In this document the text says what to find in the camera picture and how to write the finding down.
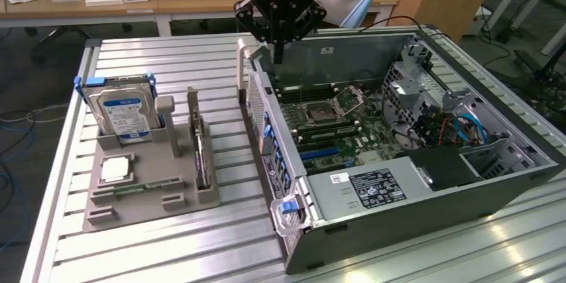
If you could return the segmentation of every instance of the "motherboard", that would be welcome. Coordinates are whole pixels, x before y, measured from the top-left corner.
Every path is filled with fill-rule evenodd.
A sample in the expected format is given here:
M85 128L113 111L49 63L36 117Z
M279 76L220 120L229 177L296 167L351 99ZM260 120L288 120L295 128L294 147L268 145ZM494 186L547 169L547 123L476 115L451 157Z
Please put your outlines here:
M362 84L280 89L278 98L308 174L390 160L403 147Z

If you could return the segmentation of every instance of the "white cable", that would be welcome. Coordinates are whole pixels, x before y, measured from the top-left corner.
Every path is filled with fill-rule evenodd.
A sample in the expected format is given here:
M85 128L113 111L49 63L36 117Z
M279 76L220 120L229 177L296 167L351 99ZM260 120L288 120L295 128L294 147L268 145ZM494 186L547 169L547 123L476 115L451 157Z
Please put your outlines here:
M33 110L33 111L31 111L24 117L20 117L20 118L17 118L17 119L3 119L1 117L0 117L0 121L1 122L5 122L5 123L13 123L13 122L20 122L20 121L28 121L28 122L33 122L33 120L32 120L32 114L33 115L37 115L39 113L41 113L43 111L48 111L48 110L52 110L52 109L59 109L60 107L68 107L69 106L69 104L68 103L65 103L65 104L59 104L59 105L49 105L48 107L44 107L43 109L36 109L36 110ZM60 121L60 120L63 120L65 118L65 116L63 116L63 117L57 117L56 119L45 119L45 120L41 120L41 121L35 121L36 123L51 123L51 122L57 122L57 121Z

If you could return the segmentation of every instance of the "power supply label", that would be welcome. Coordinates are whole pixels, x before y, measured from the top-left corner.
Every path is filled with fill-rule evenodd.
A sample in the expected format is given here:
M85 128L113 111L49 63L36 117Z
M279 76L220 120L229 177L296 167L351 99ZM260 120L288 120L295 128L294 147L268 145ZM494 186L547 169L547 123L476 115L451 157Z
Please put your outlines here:
M366 208L407 199L388 169L350 176L350 182Z

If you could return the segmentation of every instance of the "metal slotted table surface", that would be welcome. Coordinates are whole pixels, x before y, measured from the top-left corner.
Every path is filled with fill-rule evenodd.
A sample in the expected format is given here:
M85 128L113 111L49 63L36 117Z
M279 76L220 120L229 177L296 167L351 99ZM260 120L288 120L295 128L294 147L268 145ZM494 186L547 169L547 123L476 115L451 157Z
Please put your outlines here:
M153 72L187 121L184 90L199 89L211 124L217 208L97 233L81 231L96 122L73 93L21 282L536 282L566 278L566 178L526 192L492 216L294 276L284 274L252 163L236 88L236 39L247 34L104 40L79 74ZM565 136L443 38L439 44L562 151ZM450 87L462 85L434 60Z

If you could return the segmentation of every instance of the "robotic arm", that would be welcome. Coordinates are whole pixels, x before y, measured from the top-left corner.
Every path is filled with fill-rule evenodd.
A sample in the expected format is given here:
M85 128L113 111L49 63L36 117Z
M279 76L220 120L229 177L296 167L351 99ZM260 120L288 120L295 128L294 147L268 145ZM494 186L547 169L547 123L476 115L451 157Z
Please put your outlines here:
M265 24L253 20L253 6ZM280 64L287 43L300 40L326 17L316 0L244 0L235 3L236 19L255 39L274 45L274 63Z
M328 22L342 25L352 13L355 26L360 24L371 0L244 0L235 3L236 19L249 30L259 42L272 45L274 63L283 61L284 46L300 40L326 18L331 9ZM264 23L253 20L253 7L265 19Z

